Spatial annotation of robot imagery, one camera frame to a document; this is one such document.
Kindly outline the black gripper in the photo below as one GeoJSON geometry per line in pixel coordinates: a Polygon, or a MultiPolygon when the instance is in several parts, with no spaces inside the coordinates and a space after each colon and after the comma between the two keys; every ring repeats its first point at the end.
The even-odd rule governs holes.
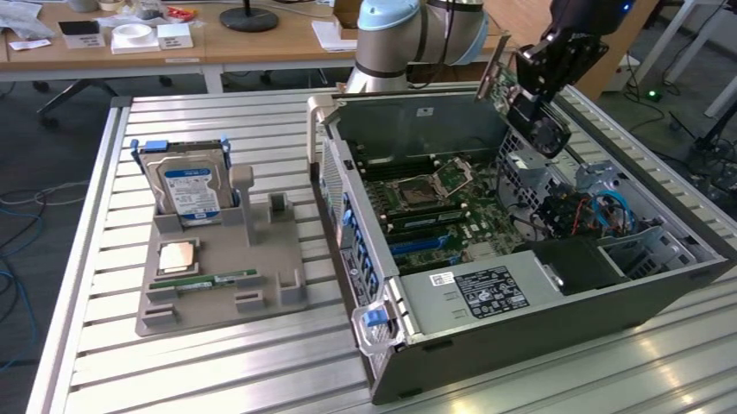
{"type": "Polygon", "coordinates": [[[631,9],[623,0],[549,3],[551,23],[539,42],[515,53],[516,81],[532,102],[548,102],[594,66],[608,49],[602,37],[616,31],[631,9]]]}

